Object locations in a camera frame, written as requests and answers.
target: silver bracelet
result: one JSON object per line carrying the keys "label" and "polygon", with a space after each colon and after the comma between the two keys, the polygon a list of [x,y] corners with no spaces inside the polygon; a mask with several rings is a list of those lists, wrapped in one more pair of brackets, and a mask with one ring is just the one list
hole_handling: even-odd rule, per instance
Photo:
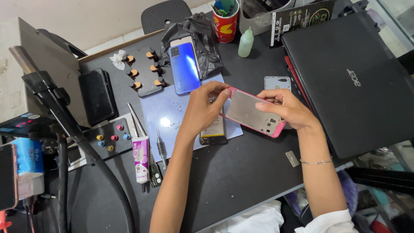
{"label": "silver bracelet", "polygon": [[300,159],[300,162],[305,163],[305,164],[309,164],[309,165],[314,165],[314,166],[319,165],[319,164],[324,165],[326,163],[332,162],[332,157],[328,161],[320,161],[320,162],[307,163],[307,162],[302,161],[302,159]]}

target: laptop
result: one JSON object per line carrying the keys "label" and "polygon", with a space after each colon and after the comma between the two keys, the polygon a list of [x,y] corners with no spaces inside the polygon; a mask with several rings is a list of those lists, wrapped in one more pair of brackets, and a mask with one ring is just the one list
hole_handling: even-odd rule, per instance
{"label": "laptop", "polygon": [[414,138],[413,79],[366,12],[286,33],[282,42],[334,155]]}

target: acer logo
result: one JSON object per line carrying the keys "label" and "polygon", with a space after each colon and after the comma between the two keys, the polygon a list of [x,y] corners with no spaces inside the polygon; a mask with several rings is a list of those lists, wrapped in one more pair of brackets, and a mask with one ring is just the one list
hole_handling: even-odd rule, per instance
{"label": "acer logo", "polygon": [[357,78],[355,72],[350,71],[348,69],[347,69],[347,71],[348,71],[349,76],[351,76],[351,79],[354,82],[354,85],[357,86],[357,87],[360,87],[361,83],[358,81],[358,78]]}

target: blue phone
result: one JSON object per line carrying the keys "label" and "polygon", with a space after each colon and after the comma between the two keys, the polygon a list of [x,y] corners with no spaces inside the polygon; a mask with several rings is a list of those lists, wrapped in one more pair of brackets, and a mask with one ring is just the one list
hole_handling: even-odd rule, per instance
{"label": "blue phone", "polygon": [[171,47],[171,68],[177,95],[189,93],[200,87],[200,75],[197,60],[194,57],[193,45],[188,42]]}

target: pen holder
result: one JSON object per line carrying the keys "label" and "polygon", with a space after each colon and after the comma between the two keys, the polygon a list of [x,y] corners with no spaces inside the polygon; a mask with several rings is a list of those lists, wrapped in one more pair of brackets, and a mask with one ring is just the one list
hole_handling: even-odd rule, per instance
{"label": "pen holder", "polygon": [[237,10],[230,16],[222,17],[213,11],[214,34],[216,35],[217,41],[220,43],[229,43],[236,35],[237,17],[240,5],[238,1],[234,1],[234,4],[234,7]]}

